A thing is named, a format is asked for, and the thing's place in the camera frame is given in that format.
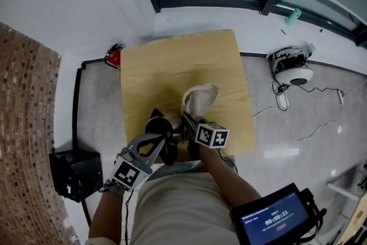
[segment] black speaker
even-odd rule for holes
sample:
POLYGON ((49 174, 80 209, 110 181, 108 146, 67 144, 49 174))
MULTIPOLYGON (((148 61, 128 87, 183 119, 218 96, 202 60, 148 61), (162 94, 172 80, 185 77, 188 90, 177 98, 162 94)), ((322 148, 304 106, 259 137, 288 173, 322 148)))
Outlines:
POLYGON ((103 186, 100 154, 70 150, 49 155, 55 191, 80 202, 103 186))

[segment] beige shirt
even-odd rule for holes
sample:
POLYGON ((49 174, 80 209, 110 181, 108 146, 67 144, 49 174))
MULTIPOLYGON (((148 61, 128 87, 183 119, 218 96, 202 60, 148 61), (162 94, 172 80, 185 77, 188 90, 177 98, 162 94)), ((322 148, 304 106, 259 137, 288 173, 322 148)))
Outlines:
MULTIPOLYGON (((139 191, 130 244, 239 244, 229 210, 209 173, 146 182, 139 191)), ((96 238, 86 245, 115 243, 96 238)))

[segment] white cloth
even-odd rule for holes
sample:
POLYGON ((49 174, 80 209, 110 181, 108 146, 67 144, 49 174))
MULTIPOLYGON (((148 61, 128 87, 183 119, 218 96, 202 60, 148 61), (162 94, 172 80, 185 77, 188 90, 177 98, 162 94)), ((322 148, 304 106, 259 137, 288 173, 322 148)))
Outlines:
POLYGON ((219 88, 213 84, 195 86, 182 97, 181 115, 186 112, 198 122, 211 108, 219 95, 219 88))
MULTIPOLYGON (((209 173, 145 182, 139 191, 130 245, 239 244, 230 208, 209 173)), ((86 245, 110 245, 101 238, 86 245)))

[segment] person's arm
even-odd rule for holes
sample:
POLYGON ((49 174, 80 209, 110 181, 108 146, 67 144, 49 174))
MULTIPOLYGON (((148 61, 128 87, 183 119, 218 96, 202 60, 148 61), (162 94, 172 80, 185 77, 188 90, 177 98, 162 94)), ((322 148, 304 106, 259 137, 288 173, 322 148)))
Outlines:
POLYGON ((89 238, 105 237, 116 244, 121 242, 123 195, 103 192, 89 229, 89 238))
POLYGON ((231 207, 238 207, 261 198, 260 194, 235 173, 214 149, 198 146, 201 162, 219 186, 224 200, 231 207))

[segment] tiled floor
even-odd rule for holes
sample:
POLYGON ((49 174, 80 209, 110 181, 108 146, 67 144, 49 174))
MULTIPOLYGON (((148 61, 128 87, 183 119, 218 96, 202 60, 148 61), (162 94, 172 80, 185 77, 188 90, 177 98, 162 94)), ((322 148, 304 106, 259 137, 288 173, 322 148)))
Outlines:
MULTIPOLYGON (((253 115, 265 108, 276 107, 267 62, 257 57, 242 57, 242 61, 253 115)), ((305 85, 307 89, 330 87, 347 93, 366 79, 339 69, 309 66, 315 73, 311 82, 305 85)), ((110 175, 117 152, 127 143, 120 92, 117 70, 103 63, 87 65, 80 84, 78 136, 85 147, 100 152, 104 179, 110 175)), ((336 91, 307 93, 298 87, 290 87, 286 94, 290 105, 281 114, 289 122, 296 139, 310 135, 318 125, 336 119, 342 111, 336 91)), ((291 182, 299 189, 310 188, 318 206, 329 209, 323 228, 326 231, 345 203, 343 197, 327 189, 327 181, 367 158, 366 84, 345 96, 343 112, 337 122, 319 129, 310 139, 295 142, 275 110, 266 111, 253 122, 257 152, 236 156, 239 174, 263 196, 291 182)), ((134 192, 130 200, 129 234, 137 194, 134 192)), ((87 199, 91 217, 99 199, 98 193, 87 199)))

